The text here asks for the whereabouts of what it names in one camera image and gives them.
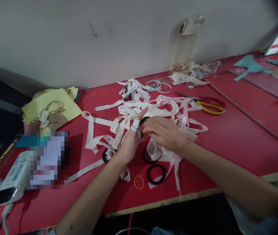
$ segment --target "red scissor handle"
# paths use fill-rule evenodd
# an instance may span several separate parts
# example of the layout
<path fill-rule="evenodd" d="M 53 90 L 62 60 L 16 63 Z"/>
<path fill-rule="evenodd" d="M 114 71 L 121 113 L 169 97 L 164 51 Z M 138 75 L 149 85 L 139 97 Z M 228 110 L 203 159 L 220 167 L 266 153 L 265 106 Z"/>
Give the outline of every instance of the red scissor handle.
<path fill-rule="evenodd" d="M 208 104 L 212 104 L 212 105 L 217 105 L 217 106 L 220 106 L 222 108 L 226 108 L 227 107 L 227 104 L 222 101 L 222 100 L 219 100 L 218 98 L 214 98 L 214 97 L 199 97 L 201 100 L 201 102 L 203 103 L 208 103 Z"/>

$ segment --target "hand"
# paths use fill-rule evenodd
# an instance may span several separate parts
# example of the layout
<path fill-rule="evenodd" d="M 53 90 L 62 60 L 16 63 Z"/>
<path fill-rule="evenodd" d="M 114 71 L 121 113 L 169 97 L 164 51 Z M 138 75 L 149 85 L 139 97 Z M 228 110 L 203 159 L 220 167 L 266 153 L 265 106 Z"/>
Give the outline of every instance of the hand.
<path fill-rule="evenodd" d="M 148 109 L 149 109 L 149 107 L 146 107 L 145 109 L 143 109 L 136 116 L 135 119 L 141 120 L 143 118 L 143 116 L 145 115 L 145 113 L 148 111 Z M 138 138 L 137 132 L 134 132 L 132 129 L 129 129 L 127 135 L 124 138 L 124 141 L 123 141 L 121 147 L 119 148 L 118 152 L 116 153 L 116 154 L 118 154 L 119 158 L 125 165 L 133 159 L 133 157 L 136 153 L 138 144 L 139 144 L 139 138 Z"/>
<path fill-rule="evenodd" d="M 164 117 L 148 118 L 141 124 L 139 130 L 173 152 L 176 152 L 185 143 L 185 139 L 179 133 L 178 126 Z"/>

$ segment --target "scissors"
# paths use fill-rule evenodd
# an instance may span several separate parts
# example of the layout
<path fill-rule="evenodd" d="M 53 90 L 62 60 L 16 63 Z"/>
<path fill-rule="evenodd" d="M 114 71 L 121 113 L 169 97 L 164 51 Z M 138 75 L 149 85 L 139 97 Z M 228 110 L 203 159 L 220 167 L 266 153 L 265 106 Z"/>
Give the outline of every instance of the scissors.
<path fill-rule="evenodd" d="M 203 111 L 205 111 L 207 113 L 214 114 L 214 115 L 221 115 L 221 114 L 225 113 L 224 108 L 227 107 L 227 104 L 225 102 L 223 102 L 222 100 L 219 100 L 219 99 L 214 98 L 214 97 L 194 97 L 194 96 L 189 96 L 189 95 L 182 94 L 180 92 L 176 92 L 176 93 L 178 93 L 182 96 L 188 97 L 188 98 L 193 98 L 193 100 L 196 101 L 196 104 L 199 105 L 199 106 L 202 106 Z M 214 108 L 214 109 L 218 109 L 218 110 L 220 110 L 220 112 L 214 112 L 214 111 L 208 110 L 204 106 L 208 106 L 208 107 L 211 107 L 211 108 Z"/>

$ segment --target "yellow scissor handle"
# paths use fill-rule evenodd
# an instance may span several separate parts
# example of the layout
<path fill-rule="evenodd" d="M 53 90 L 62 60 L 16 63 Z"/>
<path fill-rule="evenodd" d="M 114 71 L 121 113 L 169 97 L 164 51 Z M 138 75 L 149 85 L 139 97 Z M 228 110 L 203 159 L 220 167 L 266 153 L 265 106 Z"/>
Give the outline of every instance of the yellow scissor handle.
<path fill-rule="evenodd" d="M 196 104 L 202 106 L 202 107 L 203 107 L 203 111 L 208 112 L 208 113 L 210 113 L 210 114 L 221 115 L 221 114 L 225 113 L 225 109 L 222 108 L 222 107 L 220 107 L 220 106 L 216 106 L 216 105 L 212 105 L 212 104 L 203 103 L 203 102 L 201 102 L 201 101 L 197 101 Z M 206 109 L 204 106 L 208 106 L 208 107 L 212 107 L 212 108 L 221 110 L 221 112 L 214 112 L 214 111 L 208 110 L 208 109 Z"/>

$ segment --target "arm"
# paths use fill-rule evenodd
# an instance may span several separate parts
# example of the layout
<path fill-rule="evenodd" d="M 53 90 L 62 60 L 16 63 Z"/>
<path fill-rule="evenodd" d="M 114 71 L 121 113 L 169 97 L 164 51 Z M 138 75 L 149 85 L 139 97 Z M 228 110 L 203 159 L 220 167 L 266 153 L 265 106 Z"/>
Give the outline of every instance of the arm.
<path fill-rule="evenodd" d="M 183 138 L 178 127 L 161 117 L 147 119 L 141 130 L 208 175 L 230 198 L 253 214 L 278 214 L 278 189 L 242 167 Z"/>
<path fill-rule="evenodd" d="M 141 120 L 148 107 L 136 116 Z M 91 234 L 104 203 L 123 169 L 129 163 L 139 144 L 137 132 L 129 130 L 118 152 L 82 192 L 78 199 L 55 227 L 57 235 Z"/>

